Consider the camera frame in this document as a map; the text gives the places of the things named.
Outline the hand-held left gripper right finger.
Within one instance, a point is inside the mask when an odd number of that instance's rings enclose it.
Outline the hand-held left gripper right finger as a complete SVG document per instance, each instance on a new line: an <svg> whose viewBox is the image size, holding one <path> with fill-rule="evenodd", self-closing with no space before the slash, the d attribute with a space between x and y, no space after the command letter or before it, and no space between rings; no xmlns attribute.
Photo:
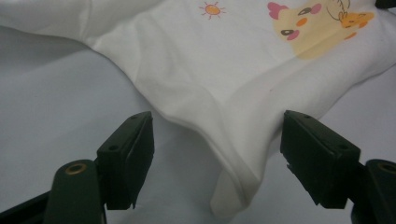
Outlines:
<svg viewBox="0 0 396 224"><path fill-rule="evenodd" d="M288 110L280 152L314 203L346 206L348 178L359 164L358 147L313 117Z"/></svg>

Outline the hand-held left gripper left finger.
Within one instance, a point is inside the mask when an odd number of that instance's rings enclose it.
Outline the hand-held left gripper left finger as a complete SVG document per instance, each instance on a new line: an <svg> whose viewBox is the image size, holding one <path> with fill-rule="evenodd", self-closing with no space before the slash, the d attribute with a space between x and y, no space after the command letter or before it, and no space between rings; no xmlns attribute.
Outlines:
<svg viewBox="0 0 396 224"><path fill-rule="evenodd" d="M108 210L135 208L154 155L152 115L129 117L97 150L104 204Z"/></svg>

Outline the white baby shirt chick print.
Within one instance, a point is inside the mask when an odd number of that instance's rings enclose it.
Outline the white baby shirt chick print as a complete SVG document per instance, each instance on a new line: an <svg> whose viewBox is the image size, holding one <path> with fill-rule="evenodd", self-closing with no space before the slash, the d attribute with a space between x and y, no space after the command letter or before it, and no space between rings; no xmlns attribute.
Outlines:
<svg viewBox="0 0 396 224"><path fill-rule="evenodd" d="M396 64L375 0L0 0L0 25L87 45L198 132L223 168L218 217L250 205L286 110L320 117Z"/></svg>

